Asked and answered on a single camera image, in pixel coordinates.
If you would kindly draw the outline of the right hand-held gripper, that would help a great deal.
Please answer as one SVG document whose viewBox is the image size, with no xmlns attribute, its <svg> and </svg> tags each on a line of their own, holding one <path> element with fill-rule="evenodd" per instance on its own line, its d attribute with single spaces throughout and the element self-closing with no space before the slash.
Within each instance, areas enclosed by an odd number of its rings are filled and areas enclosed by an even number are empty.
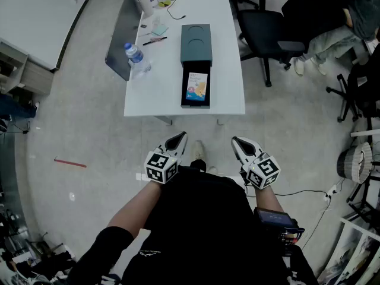
<svg viewBox="0 0 380 285">
<path fill-rule="evenodd" d="M 280 166 L 259 143 L 246 137 L 232 137 L 232 149 L 241 164 L 239 174 L 246 186 L 263 190 L 274 183 L 280 172 Z"/>
</svg>

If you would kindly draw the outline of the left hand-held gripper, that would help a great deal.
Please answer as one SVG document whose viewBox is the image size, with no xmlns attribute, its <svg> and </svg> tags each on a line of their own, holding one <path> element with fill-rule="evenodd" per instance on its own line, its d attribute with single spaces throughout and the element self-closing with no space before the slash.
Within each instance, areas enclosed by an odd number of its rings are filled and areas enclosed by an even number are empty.
<svg viewBox="0 0 380 285">
<path fill-rule="evenodd" d="M 144 170 L 147 179 L 160 184 L 170 181 L 178 173 L 187 140 L 188 135 L 185 131 L 161 140 L 145 159 Z"/>
</svg>

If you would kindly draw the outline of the colourful printed card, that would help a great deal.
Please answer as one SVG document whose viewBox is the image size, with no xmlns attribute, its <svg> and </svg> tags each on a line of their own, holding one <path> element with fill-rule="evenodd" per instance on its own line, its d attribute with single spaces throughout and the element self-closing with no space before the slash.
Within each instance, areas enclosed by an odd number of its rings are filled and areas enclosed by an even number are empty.
<svg viewBox="0 0 380 285">
<path fill-rule="evenodd" d="M 204 101 L 207 92 L 208 74 L 190 72 L 186 87 L 186 99 Z"/>
</svg>

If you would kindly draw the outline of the black box tray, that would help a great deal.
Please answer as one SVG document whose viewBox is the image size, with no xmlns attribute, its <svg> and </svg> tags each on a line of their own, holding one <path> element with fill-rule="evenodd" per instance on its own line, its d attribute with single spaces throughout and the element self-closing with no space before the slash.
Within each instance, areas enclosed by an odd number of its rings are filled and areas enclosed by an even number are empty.
<svg viewBox="0 0 380 285">
<path fill-rule="evenodd" d="M 210 108 L 211 67 L 213 65 L 211 28 L 209 24 L 183 25 L 181 30 L 180 62 L 183 69 L 181 107 Z M 186 87 L 190 72 L 208 74 L 207 92 L 204 101 L 186 99 Z"/>
</svg>

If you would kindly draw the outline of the person's right forearm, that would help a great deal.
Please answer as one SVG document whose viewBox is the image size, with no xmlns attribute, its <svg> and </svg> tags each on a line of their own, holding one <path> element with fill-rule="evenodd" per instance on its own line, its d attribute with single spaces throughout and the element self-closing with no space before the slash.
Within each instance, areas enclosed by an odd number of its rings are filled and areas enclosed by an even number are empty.
<svg viewBox="0 0 380 285">
<path fill-rule="evenodd" d="M 265 210 L 284 212 L 271 186 L 264 189 L 256 189 L 256 206 Z"/>
</svg>

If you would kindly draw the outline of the person's left forearm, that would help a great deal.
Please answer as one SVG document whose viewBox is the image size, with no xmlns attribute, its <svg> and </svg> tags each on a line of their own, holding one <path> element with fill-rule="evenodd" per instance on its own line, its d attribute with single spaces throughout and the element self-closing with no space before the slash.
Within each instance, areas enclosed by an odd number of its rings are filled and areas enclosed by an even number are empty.
<svg viewBox="0 0 380 285">
<path fill-rule="evenodd" d="M 157 204 L 162 184 L 149 181 L 139 193 L 129 200 L 110 220 L 108 227 L 119 227 L 136 238 Z"/>
</svg>

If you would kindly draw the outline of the person's beige shoe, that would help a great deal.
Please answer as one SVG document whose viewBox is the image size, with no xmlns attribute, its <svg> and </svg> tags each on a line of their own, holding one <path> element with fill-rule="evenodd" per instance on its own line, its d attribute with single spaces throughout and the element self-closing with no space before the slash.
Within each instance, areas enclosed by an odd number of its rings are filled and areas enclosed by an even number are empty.
<svg viewBox="0 0 380 285">
<path fill-rule="evenodd" d="M 205 150 L 203 143 L 200 140 L 196 140 L 192 145 L 192 159 L 205 161 Z"/>
</svg>

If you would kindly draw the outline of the person's black clothing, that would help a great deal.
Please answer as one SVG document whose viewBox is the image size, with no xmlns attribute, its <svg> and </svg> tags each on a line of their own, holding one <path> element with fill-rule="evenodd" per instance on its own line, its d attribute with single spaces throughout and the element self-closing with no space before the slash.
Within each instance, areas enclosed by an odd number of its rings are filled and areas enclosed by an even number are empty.
<svg viewBox="0 0 380 285">
<path fill-rule="evenodd" d="M 207 173 L 202 160 L 161 186 L 121 285 L 318 285 L 303 252 L 289 261 L 279 239 L 258 223 L 241 186 Z M 69 272 L 67 285 L 100 285 L 135 238 L 106 227 Z"/>
</svg>

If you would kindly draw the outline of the white power strip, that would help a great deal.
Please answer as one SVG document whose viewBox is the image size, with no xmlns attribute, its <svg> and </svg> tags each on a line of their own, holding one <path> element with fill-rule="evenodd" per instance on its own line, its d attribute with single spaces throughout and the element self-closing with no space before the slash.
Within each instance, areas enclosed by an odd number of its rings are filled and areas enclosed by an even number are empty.
<svg viewBox="0 0 380 285">
<path fill-rule="evenodd" d="M 329 203 L 331 201 L 331 198 L 334 194 L 337 194 L 338 193 L 338 188 L 337 188 L 337 185 L 333 185 L 330 190 L 328 190 L 326 193 L 325 193 L 325 196 L 324 196 L 324 201 L 326 201 L 327 203 Z"/>
</svg>

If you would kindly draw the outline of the grey white striped basket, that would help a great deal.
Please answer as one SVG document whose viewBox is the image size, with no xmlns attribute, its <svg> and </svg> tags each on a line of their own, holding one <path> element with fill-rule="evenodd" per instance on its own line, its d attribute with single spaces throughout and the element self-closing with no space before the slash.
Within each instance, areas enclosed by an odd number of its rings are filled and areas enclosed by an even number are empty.
<svg viewBox="0 0 380 285">
<path fill-rule="evenodd" d="M 371 173 L 372 159 L 372 149 L 368 142 L 352 146 L 339 155 L 337 174 L 362 184 Z"/>
</svg>

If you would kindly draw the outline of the red strip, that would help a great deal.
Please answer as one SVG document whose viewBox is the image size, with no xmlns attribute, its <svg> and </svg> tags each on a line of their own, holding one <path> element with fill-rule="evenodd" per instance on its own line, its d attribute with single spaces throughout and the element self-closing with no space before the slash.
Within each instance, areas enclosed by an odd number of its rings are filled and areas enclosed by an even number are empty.
<svg viewBox="0 0 380 285">
<path fill-rule="evenodd" d="M 77 166 L 77 167 L 87 168 L 87 165 L 85 165 L 85 164 L 76 163 L 76 162 L 72 162 L 72 161 L 60 160 L 60 159 L 57 159 L 57 158 L 54 158 L 54 161 L 57 162 L 57 163 L 67 164 L 67 165 L 70 165 L 70 166 Z"/>
</svg>

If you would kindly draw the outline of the clear plastic water bottle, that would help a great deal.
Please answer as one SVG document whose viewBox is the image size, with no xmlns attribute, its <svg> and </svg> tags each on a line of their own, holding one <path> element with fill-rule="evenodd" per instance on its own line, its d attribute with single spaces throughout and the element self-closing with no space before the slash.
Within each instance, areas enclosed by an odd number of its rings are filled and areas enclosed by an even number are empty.
<svg viewBox="0 0 380 285">
<path fill-rule="evenodd" d="M 150 61 L 137 45 L 127 42 L 124 50 L 131 67 L 131 78 L 140 77 L 151 70 Z"/>
</svg>

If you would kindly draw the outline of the leaning printed posters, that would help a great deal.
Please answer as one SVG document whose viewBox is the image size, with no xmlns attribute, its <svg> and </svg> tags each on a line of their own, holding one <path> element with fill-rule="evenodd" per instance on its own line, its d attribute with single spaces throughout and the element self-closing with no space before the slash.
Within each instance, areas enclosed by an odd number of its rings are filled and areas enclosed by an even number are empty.
<svg viewBox="0 0 380 285">
<path fill-rule="evenodd" d="M 380 235 L 358 216 L 342 217 L 335 249 L 319 285 L 368 285 L 380 277 Z"/>
</svg>

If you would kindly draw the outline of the black swivel chair base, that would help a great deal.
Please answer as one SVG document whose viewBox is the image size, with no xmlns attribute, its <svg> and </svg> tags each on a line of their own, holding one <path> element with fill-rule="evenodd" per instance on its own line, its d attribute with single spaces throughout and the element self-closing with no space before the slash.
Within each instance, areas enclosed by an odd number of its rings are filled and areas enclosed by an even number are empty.
<svg viewBox="0 0 380 285">
<path fill-rule="evenodd" d="M 380 43 L 365 64 L 353 66 L 348 79 L 341 74 L 337 79 L 343 86 L 341 91 L 326 88 L 327 93 L 338 94 L 346 103 L 343 114 L 337 117 L 337 122 L 345 121 L 348 111 L 352 111 L 354 122 L 362 116 L 380 118 L 380 107 L 376 105 L 380 103 Z"/>
</svg>

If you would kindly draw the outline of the grey partition panel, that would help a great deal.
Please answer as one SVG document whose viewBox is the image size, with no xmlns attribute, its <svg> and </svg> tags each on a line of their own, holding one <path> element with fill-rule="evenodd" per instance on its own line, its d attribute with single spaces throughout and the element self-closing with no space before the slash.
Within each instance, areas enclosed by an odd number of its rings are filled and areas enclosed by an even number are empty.
<svg viewBox="0 0 380 285">
<path fill-rule="evenodd" d="M 137 0 L 123 0 L 105 57 L 106 65 L 125 81 L 129 80 L 131 67 L 124 44 L 135 43 L 141 15 L 142 9 Z"/>
</svg>

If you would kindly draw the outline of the black office chair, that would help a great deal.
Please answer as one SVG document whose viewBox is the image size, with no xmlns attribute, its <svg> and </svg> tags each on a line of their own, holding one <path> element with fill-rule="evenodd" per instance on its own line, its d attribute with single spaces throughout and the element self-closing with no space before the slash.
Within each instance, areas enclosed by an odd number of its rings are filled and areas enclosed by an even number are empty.
<svg viewBox="0 0 380 285">
<path fill-rule="evenodd" d="M 242 9 L 235 3 L 241 33 L 251 52 L 240 57 L 241 61 L 260 58 L 264 63 L 265 86 L 271 87 L 269 60 L 275 59 L 287 71 L 290 60 L 306 50 L 305 42 L 291 39 L 292 33 L 283 15 L 266 9 L 267 0 L 259 0 L 257 9 Z"/>
</svg>

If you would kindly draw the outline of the wooden cabinet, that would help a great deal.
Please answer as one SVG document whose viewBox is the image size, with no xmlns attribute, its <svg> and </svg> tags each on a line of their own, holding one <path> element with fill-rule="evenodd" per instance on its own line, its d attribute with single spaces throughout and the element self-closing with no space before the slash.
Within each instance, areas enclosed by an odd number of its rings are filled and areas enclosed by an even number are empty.
<svg viewBox="0 0 380 285">
<path fill-rule="evenodd" d="M 35 94 L 50 94 L 53 73 L 33 63 L 29 56 L 0 40 L 0 91 L 23 88 Z"/>
</svg>

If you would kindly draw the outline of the white desk with dark edge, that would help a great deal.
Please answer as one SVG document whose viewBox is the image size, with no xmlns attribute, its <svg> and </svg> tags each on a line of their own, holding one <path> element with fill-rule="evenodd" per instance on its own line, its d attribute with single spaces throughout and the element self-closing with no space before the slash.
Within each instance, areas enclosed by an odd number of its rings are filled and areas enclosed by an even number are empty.
<svg viewBox="0 0 380 285">
<path fill-rule="evenodd" d="M 87 0 L 0 0 L 0 41 L 48 70 L 60 67 L 69 31 Z"/>
</svg>

